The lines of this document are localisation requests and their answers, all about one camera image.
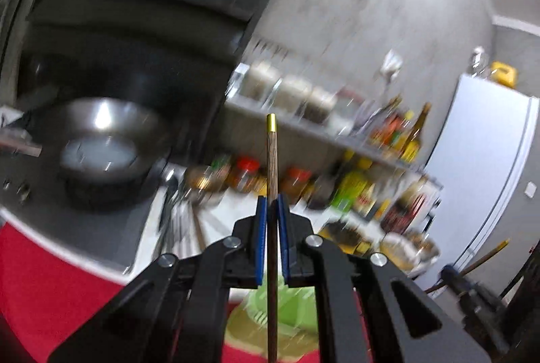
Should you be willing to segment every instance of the yellow label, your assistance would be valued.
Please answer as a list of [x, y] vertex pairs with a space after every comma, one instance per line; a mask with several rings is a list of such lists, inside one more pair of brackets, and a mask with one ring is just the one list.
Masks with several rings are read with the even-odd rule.
[[405, 150], [403, 151], [401, 159], [407, 163], [411, 163], [414, 159], [416, 159], [416, 155], [418, 154], [419, 149], [420, 145], [418, 145], [417, 142], [409, 142], [409, 145], [407, 145], [407, 148], [405, 148]]

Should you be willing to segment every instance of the wooden handle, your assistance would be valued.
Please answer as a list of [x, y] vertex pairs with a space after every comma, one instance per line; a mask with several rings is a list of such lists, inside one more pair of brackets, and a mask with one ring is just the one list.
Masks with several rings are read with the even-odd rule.
[[266, 116], [267, 180], [267, 288], [268, 288], [268, 362], [277, 362], [277, 128], [275, 115]]
[[[484, 264], [488, 259], [493, 258], [496, 254], [498, 254], [501, 250], [503, 250], [506, 246], [508, 246], [508, 243], [510, 242], [510, 239], [504, 240], [502, 243], [500, 243], [497, 247], [495, 247], [492, 251], [488, 252], [484, 256], [482, 256], [478, 261], [473, 262], [469, 267], [464, 268], [460, 271], [460, 276], [465, 276], [466, 274], [470, 273], [474, 269], [476, 269], [478, 266], [481, 266]], [[433, 293], [434, 291], [437, 291], [439, 288], [444, 287], [446, 284], [444, 282], [440, 282], [437, 285], [433, 285], [433, 287], [429, 287], [426, 290], [426, 294]]]

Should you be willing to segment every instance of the refrigerator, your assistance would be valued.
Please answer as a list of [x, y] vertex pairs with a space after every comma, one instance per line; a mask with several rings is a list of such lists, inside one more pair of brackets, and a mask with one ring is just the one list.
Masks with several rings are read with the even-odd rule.
[[465, 268], [499, 221], [529, 155], [538, 105], [537, 98], [494, 82], [460, 76], [426, 164], [444, 189], [429, 229], [441, 257], [417, 278], [421, 288], [438, 282], [446, 264]]

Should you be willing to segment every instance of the yellow object on refrigerator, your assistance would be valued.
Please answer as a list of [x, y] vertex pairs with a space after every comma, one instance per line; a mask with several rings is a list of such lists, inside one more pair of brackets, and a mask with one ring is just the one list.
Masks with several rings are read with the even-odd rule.
[[500, 61], [491, 63], [491, 79], [503, 86], [516, 88], [517, 69]]

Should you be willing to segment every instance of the chopstick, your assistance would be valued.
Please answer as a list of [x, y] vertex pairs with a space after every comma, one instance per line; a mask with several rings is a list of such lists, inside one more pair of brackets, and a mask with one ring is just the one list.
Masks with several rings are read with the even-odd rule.
[[266, 116], [267, 193], [267, 301], [268, 362], [277, 362], [277, 128], [275, 115]]

